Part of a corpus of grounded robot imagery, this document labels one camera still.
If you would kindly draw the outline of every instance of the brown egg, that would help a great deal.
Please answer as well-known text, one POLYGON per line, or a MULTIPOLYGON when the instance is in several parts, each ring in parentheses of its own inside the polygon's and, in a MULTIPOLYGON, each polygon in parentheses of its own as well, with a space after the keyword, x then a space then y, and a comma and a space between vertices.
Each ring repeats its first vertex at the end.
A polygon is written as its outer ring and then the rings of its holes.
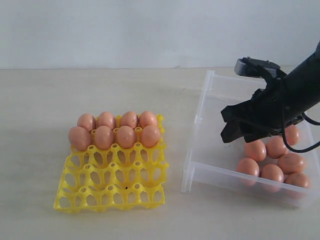
POLYGON ((306 160, 297 153, 288 153, 278 159, 277 165, 285 175, 302 173, 306 168, 306 160))
POLYGON ((115 133, 107 126, 100 126, 94 132, 94 144, 98 149, 107 150, 115 141, 115 133))
POLYGON ((152 148, 161 139, 161 133, 159 128, 153 125, 148 125, 144 129, 142 129, 140 133, 140 142, 146 148, 152 148))
POLYGON ((86 129, 89 133, 91 133, 93 129, 96 129, 96 119, 91 114, 85 113, 79 117, 76 125, 86 129))
MULTIPOLYGON (((236 171, 239 173, 248 174, 256 177, 259 176, 258 163, 249 157, 245 157, 240 160, 236 168, 236 171)), ((241 179, 241 182, 248 187, 253 186, 256 183, 256 181, 254 180, 247 180, 247 179, 241 179)))
POLYGON ((267 156, 266 146, 261 140, 245 143, 244 151, 248 158, 251 158, 256 162, 265 160, 267 156))
POLYGON ((273 136, 265 145, 266 154, 269 158, 278 159, 288 153, 284 140, 281 136, 273 136))
POLYGON ((111 112, 108 112, 108 111, 102 112, 98 116, 96 123, 97 123, 98 127, 107 126, 111 130, 113 130, 117 127, 117 121, 116 121, 115 116, 111 112))
POLYGON ((134 111, 127 111, 120 119, 120 127, 129 126, 134 129, 138 127, 138 115, 134 111))
POLYGON ((148 125, 158 127, 158 120, 156 115, 154 115, 151 111, 144 111, 139 117, 139 124, 141 128, 145 128, 148 125))
POLYGON ((290 125, 285 129, 285 138, 290 146, 296 145, 300 140, 300 131, 295 125, 290 125))
POLYGON ((68 138, 71 146, 78 151, 86 151, 92 144, 90 133, 80 126, 75 126, 69 130, 68 138))
MULTIPOLYGON (((283 183, 285 180, 284 173, 282 172, 281 168, 275 164, 267 164, 262 168, 261 171, 261 178, 270 179, 273 181, 277 181, 283 183)), ((263 185, 264 189, 270 193, 276 193, 280 190, 278 186, 270 186, 267 184, 263 185)))
MULTIPOLYGON (((295 172, 290 174, 284 182, 286 184, 294 185, 305 189, 309 189, 311 186, 310 179, 302 172, 295 172)), ((286 193, 293 199, 301 199, 305 196, 305 194, 302 192, 296 192, 292 190, 287 190, 286 193)))
POLYGON ((129 126, 121 126, 116 131, 116 142, 120 147, 124 149, 129 149, 134 146, 137 140, 136 132, 129 126))

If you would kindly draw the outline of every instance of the white table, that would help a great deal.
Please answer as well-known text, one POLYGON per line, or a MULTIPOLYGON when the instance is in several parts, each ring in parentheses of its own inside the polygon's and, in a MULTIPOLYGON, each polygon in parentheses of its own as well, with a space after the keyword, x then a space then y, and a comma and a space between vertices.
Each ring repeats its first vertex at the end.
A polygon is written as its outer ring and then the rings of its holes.
MULTIPOLYGON (((0 70, 0 239, 318 239, 320 200, 294 209, 201 183, 180 192, 206 70, 0 70), (53 210, 70 153, 68 129, 84 112, 129 110, 165 117, 166 204, 75 215, 53 210)), ((216 73, 234 76, 231 68, 216 73)), ((319 109, 309 115, 319 120, 319 109)), ((312 129, 319 140, 320 129, 312 129)))

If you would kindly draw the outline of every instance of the egg tray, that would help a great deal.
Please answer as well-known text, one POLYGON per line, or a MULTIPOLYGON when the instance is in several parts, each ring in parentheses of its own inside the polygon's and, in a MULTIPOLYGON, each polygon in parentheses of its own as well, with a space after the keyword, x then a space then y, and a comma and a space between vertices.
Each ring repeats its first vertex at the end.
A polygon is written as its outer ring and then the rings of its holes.
MULTIPOLYGON (((157 115, 163 134, 162 115, 157 115)), ((119 126, 121 116, 116 117, 119 126)), ((53 208, 66 213, 81 210, 104 212, 109 208, 130 210, 136 206, 156 208, 165 203, 166 144, 163 138, 147 148, 140 142, 141 128, 135 128, 137 142, 124 149, 114 143, 108 150, 90 145, 86 151, 71 147, 66 158, 53 208)))

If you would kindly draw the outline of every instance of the clear plastic container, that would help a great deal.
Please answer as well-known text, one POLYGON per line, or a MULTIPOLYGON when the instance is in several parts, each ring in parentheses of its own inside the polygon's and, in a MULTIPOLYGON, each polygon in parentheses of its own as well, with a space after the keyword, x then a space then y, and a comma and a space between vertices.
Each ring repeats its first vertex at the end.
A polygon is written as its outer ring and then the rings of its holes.
MULTIPOLYGON (((310 189, 236 172, 239 161, 245 157, 245 141, 242 137, 231 143, 222 142, 220 133, 225 123, 220 112, 227 105, 250 99, 256 89, 265 86, 263 79, 232 78, 207 72, 183 167, 182 192, 190 192, 192 182, 197 181, 298 207, 307 207, 320 196, 320 167, 315 150, 303 154, 307 163, 304 173, 310 178, 310 189), (256 181, 256 184, 246 186, 245 180, 256 181), (268 187, 279 187, 280 190, 270 193, 266 191, 268 187)), ((301 140, 294 147, 302 149, 313 145, 309 124, 303 121, 297 127, 301 140)), ((259 166, 276 162, 267 158, 259 166)))

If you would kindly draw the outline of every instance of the black cable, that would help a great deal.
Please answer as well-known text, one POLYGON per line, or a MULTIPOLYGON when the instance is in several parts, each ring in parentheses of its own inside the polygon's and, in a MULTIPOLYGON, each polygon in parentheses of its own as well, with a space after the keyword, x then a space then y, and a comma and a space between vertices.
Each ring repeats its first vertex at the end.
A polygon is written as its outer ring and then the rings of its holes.
POLYGON ((282 138, 283 138, 283 142, 284 145, 292 152, 294 153, 298 153, 298 154, 304 154, 306 152, 309 152, 317 147, 320 146, 320 141, 318 141, 317 143, 315 143, 314 145, 307 147, 305 149, 294 149, 292 148, 288 142, 287 142, 287 138, 286 138, 286 131, 285 131, 285 108, 282 108, 282 123, 281 123, 281 130, 282 130, 282 138))
POLYGON ((311 119, 311 118, 308 117, 304 112, 302 113, 302 117, 303 117, 303 119, 306 120, 308 123, 310 123, 310 124, 312 124, 312 125, 320 126, 320 122, 311 119))

